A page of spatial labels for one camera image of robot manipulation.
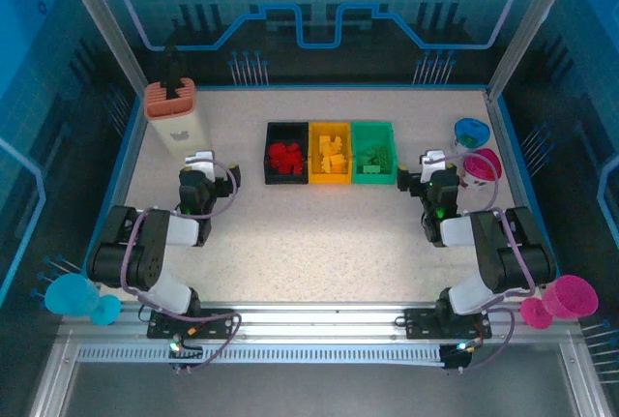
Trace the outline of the green plastic bin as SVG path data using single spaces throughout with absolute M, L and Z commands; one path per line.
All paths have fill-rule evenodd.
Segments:
M 398 156 L 392 124 L 389 122 L 352 122 L 351 137 L 354 156 L 352 181 L 363 185 L 393 185 L 396 182 Z M 361 164 L 357 157 L 361 151 L 378 144 L 390 149 L 391 163 L 388 167 L 381 167 L 380 174 L 363 174 L 361 168 L 364 164 Z

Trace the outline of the black plastic bin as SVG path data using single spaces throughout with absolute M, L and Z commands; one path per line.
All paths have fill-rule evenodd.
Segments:
M 277 175 L 269 171 L 268 148 L 273 143 L 284 143 L 286 146 L 290 143 L 297 142 L 300 144 L 306 167 L 301 175 Z M 266 185 L 306 185 L 309 182 L 308 177 L 308 159 L 309 159 L 309 123 L 308 122 L 269 122 L 267 124 L 263 171 Z

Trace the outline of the yellow plastic bin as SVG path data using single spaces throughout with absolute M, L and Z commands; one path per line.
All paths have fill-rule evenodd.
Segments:
M 343 154 L 348 160 L 344 166 L 343 174 L 324 173 L 321 162 L 323 156 L 319 152 L 319 137 L 329 135 L 334 141 L 336 136 L 341 136 L 345 141 L 345 147 L 339 154 Z M 353 171 L 353 152 L 351 126 L 349 123 L 337 122 L 310 122 L 309 123 L 309 182 L 311 184 L 350 184 Z

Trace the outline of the magenta cup on table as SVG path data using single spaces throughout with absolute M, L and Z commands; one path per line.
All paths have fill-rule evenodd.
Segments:
M 460 173 L 463 188 L 479 191 L 486 186 L 493 186 L 502 177 L 502 165 L 497 154 L 489 148 L 466 154 Z

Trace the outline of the beige knife block salmon top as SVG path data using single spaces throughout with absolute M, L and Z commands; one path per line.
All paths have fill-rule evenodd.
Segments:
M 176 98 L 168 99 L 159 82 L 146 87 L 143 112 L 170 155 L 182 161 L 198 151 L 210 148 L 206 122 L 198 107 L 197 90 L 192 79 L 182 77 Z

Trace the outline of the blue cup on table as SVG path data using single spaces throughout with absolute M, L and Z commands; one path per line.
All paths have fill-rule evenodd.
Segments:
M 490 140 L 490 127 L 487 123 L 474 118 L 461 118 L 454 124 L 453 152 L 458 161 L 464 159 L 465 153 L 482 149 Z

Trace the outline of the cyan plastic goblet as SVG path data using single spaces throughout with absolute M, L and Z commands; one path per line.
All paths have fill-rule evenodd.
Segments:
M 52 282 L 44 295 L 45 307 L 64 316 L 88 317 L 94 325 L 112 324 L 122 310 L 114 295 L 101 295 L 97 287 L 80 274 L 66 274 Z

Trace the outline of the black controller box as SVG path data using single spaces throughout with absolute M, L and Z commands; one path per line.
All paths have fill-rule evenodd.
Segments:
M 170 343 L 168 345 L 168 366 L 178 373 L 192 366 L 188 360 L 202 359 L 203 355 L 201 346 L 187 345 L 183 342 Z
M 441 344 L 439 355 L 444 370 L 458 371 L 459 369 L 466 369 L 470 365 L 473 353 L 467 349 L 464 343 L 453 343 Z

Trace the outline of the magenta plastic goblet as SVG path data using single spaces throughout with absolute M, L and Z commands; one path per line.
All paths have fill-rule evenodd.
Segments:
M 550 283 L 540 297 L 523 300 L 519 312 L 528 326 L 544 330 L 555 319 L 579 319 L 592 315 L 598 307 L 598 295 L 589 282 L 564 275 Z

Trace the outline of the blue edged side rail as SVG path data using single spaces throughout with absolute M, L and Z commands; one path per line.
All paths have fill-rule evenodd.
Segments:
M 506 105 L 500 100 L 486 107 L 514 206 L 494 206 L 479 218 L 480 272 L 495 292 L 530 296 L 536 287 L 555 280 L 557 262 Z
M 83 260 L 81 275 L 84 277 L 87 276 L 88 260 L 93 254 L 109 210 L 113 205 L 122 205 L 125 203 L 146 128 L 147 120 L 143 115 L 142 100 L 137 97 L 133 103 L 129 123 L 126 127 L 108 186 L 103 196 L 101 209 L 95 222 L 92 237 Z

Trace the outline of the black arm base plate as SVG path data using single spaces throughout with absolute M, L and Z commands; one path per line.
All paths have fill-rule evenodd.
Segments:
M 481 313 L 457 315 L 437 309 L 403 311 L 408 340 L 474 340 L 491 339 L 489 319 Z
M 151 312 L 146 337 L 151 340 L 226 340 L 232 333 L 231 309 L 201 309 L 196 318 L 222 316 L 209 322 L 184 321 L 163 313 Z

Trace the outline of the aluminium front rail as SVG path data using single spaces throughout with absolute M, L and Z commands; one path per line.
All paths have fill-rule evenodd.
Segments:
M 396 344 L 406 334 L 396 318 L 408 308 L 430 308 L 419 303 L 224 303 L 205 302 L 208 309 L 230 309 L 242 323 L 237 344 Z M 110 326 L 95 326 L 85 317 L 64 317 L 57 338 L 71 343 L 145 343 L 146 323 L 137 318 L 138 304 L 125 302 Z M 545 330 L 522 320 L 519 307 L 507 303 L 488 315 L 492 337 L 486 345 L 505 340 L 515 327 L 510 344 L 581 343 L 583 334 L 575 320 L 555 320 Z

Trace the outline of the aluminium frame post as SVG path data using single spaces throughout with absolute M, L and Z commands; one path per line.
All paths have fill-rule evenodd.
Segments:
M 556 0 L 532 0 L 504 52 L 487 88 L 487 100 L 496 104 Z
M 136 95 L 143 97 L 148 81 L 106 0 L 81 0 Z

